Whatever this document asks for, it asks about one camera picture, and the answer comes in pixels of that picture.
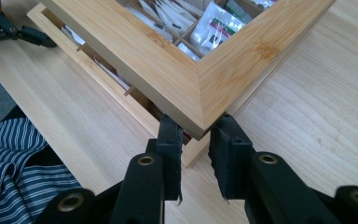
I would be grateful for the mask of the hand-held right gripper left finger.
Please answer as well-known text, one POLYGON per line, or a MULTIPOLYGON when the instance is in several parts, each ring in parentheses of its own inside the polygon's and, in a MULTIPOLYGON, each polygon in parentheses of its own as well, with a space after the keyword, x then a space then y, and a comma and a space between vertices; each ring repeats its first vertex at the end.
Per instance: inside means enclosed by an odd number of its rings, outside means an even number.
POLYGON ((162 158, 164 200, 183 200, 181 190, 181 154, 183 129, 169 116, 160 119, 158 137, 148 140, 145 152, 153 152, 162 158))

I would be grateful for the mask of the striped blue shirt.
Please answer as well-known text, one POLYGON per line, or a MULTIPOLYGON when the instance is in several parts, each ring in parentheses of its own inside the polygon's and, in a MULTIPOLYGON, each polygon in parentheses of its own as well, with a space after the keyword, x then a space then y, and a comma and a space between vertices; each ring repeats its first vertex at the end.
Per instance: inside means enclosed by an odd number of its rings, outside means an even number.
POLYGON ((0 122, 0 224, 34 224, 50 200, 80 184, 27 118, 0 122))

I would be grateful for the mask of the white packet with red-green label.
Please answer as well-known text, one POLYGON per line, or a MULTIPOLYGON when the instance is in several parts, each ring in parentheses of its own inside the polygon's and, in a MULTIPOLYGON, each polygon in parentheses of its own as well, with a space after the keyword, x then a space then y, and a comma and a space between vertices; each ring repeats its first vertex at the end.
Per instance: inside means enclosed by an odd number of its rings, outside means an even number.
POLYGON ((190 43, 207 55, 244 26, 242 21, 211 2, 190 35, 190 43))

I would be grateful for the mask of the grey-green tea packet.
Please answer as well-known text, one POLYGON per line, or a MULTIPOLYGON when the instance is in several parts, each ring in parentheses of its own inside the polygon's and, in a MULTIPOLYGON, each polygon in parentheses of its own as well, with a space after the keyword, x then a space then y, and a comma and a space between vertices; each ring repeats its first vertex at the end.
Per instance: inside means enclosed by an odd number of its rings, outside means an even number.
POLYGON ((225 10, 243 23, 249 23, 253 19, 251 9, 244 0, 228 0, 225 10))

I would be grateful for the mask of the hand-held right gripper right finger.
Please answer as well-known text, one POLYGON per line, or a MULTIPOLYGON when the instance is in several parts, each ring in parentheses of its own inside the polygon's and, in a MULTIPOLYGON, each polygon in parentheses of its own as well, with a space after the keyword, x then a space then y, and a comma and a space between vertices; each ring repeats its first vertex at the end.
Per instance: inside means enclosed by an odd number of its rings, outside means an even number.
POLYGON ((245 200, 249 191, 247 171, 253 143, 239 123, 225 114, 211 129, 208 156, 225 200, 245 200))

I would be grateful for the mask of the row of white tea packets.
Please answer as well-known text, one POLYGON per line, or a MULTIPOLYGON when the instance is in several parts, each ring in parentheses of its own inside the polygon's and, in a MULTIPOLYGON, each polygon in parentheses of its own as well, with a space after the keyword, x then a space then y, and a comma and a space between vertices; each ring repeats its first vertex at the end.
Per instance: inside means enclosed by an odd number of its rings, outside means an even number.
POLYGON ((179 44, 203 14, 185 0, 129 0, 124 7, 173 44, 179 44))

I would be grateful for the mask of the bamboo tea box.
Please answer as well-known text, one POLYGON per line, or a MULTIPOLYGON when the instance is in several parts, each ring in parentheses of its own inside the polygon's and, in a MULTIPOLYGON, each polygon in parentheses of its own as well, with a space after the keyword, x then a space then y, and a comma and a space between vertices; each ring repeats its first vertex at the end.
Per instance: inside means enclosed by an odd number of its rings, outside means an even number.
MULTIPOLYGON (((112 77, 94 62, 94 59, 84 50, 92 49, 90 47, 78 47, 64 32, 61 30, 63 24, 54 14, 52 14, 43 4, 37 4, 28 13, 29 18, 36 23, 44 32, 48 34, 77 65, 94 79, 100 88, 106 91, 113 98, 114 105, 120 105, 127 113, 136 119, 151 135, 157 136, 159 121, 152 116, 135 98, 125 93, 123 89, 112 77)), ((270 65, 246 91, 233 103, 228 109, 228 113, 236 113, 243 104, 250 101, 250 98, 259 87, 264 84, 269 75, 281 65, 285 60, 287 53, 270 65)), ((206 133, 199 141, 192 138, 187 144, 183 145, 182 164, 189 167, 194 161, 207 150, 210 141, 210 133, 206 133)))

